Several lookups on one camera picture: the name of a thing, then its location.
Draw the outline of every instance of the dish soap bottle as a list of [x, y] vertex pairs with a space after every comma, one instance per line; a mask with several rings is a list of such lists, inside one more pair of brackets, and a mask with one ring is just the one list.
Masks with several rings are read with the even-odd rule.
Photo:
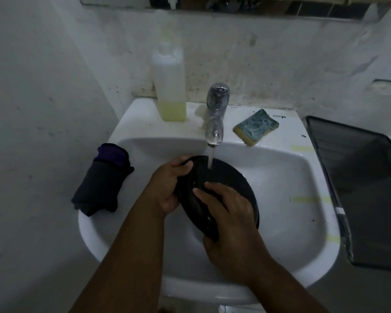
[[165, 121], [187, 118], [184, 50], [174, 35], [174, 21], [164, 10], [156, 10], [161, 34], [152, 52], [152, 76], [158, 97], [158, 111]]

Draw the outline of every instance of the chrome faucet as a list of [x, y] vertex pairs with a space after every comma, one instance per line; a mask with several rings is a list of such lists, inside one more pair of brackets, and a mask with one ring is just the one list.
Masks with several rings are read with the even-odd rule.
[[230, 88], [224, 83], [215, 83], [207, 94], [207, 112], [205, 114], [205, 141], [209, 146], [223, 142], [223, 118], [229, 103]]

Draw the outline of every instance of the folded cloth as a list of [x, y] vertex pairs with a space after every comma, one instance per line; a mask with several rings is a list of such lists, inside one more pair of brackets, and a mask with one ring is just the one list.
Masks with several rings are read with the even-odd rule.
[[128, 152], [122, 147], [105, 143], [97, 150], [97, 157], [71, 200], [74, 208], [87, 216], [101, 209], [116, 211], [122, 183], [135, 170], [130, 166]]

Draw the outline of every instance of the hand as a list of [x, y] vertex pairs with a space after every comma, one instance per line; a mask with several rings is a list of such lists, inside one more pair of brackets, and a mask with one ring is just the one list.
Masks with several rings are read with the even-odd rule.
[[213, 265], [232, 282], [250, 286], [258, 268], [273, 261], [256, 229], [250, 202], [236, 190], [219, 183], [205, 187], [220, 194], [226, 208], [214, 196], [194, 188], [194, 194], [209, 207], [219, 229], [219, 241], [204, 236], [205, 251]]
[[192, 161], [182, 166], [182, 163], [190, 157], [192, 155], [177, 157], [160, 166], [155, 170], [145, 190], [143, 190], [142, 195], [155, 200], [165, 215], [170, 214], [179, 205], [174, 189], [177, 184], [177, 177], [188, 174], [193, 168]]

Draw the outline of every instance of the sponge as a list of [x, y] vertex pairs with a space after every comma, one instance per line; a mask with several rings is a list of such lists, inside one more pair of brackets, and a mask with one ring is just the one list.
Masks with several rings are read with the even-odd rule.
[[264, 109], [233, 127], [233, 131], [248, 146], [255, 146], [261, 138], [279, 127], [279, 123], [270, 118]]

